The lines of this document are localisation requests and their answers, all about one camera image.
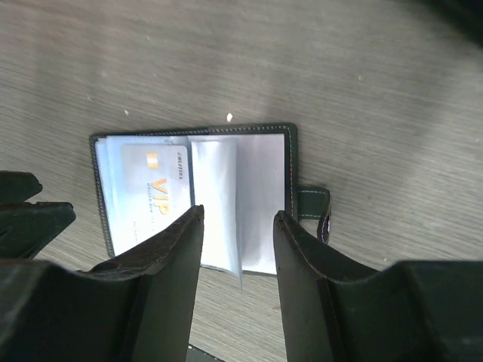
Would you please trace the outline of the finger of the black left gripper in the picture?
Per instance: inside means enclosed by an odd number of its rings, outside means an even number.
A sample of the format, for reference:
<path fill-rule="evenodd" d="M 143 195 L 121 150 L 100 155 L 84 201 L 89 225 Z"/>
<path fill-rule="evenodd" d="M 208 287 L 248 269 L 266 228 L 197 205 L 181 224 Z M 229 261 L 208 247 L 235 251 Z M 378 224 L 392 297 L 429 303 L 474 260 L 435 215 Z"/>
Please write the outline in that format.
<path fill-rule="evenodd" d="M 0 172 L 0 192 L 2 204 L 18 204 L 39 194 L 43 189 L 38 179 L 28 172 Z"/>
<path fill-rule="evenodd" d="M 67 202 L 3 204 L 1 258 L 34 258 L 74 221 L 74 208 Z"/>

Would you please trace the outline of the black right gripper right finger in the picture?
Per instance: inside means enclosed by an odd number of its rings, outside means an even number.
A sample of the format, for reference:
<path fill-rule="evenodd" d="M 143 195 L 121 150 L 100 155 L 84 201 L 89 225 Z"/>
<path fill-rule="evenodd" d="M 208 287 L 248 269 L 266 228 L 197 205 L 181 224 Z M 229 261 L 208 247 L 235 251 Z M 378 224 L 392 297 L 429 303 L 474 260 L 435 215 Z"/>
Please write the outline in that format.
<path fill-rule="evenodd" d="M 273 244 L 289 361 L 480 361 L 482 263 L 405 260 L 378 271 L 286 212 Z"/>

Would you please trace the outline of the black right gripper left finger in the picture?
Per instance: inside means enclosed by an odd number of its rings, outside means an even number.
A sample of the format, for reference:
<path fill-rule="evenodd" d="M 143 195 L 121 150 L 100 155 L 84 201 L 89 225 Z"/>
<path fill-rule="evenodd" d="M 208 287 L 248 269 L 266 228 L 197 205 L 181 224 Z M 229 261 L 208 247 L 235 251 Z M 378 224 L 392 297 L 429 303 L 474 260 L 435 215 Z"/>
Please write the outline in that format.
<path fill-rule="evenodd" d="M 1 258 L 3 361 L 184 361 L 205 211 L 89 271 Z"/>

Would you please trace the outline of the black leather card holder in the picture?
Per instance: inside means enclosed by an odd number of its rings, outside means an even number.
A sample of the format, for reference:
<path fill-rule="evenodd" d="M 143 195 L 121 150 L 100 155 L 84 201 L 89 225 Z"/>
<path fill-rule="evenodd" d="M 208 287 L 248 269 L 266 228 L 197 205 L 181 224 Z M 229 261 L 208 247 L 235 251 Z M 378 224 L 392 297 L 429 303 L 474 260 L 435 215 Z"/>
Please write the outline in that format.
<path fill-rule="evenodd" d="M 315 220 L 321 242 L 328 241 L 331 227 L 330 192 L 299 183 L 297 136 L 297 126 L 287 122 L 91 135 L 107 253 L 114 257 L 133 248 L 125 241 L 118 201 L 121 147 L 184 145 L 192 206 L 205 209 L 202 266 L 237 278 L 243 274 L 274 275 L 272 219 L 277 212 L 284 210 L 298 221 Z"/>

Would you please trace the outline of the white VIP card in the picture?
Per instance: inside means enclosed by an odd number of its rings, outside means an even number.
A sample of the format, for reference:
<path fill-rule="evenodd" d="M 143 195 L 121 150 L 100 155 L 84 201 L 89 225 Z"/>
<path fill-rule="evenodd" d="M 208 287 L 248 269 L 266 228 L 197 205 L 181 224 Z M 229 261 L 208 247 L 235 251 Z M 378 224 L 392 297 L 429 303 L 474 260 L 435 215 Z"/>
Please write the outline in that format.
<path fill-rule="evenodd" d="M 189 159 L 184 145 L 121 147 L 118 191 L 125 241 L 131 248 L 166 229 L 191 206 Z"/>

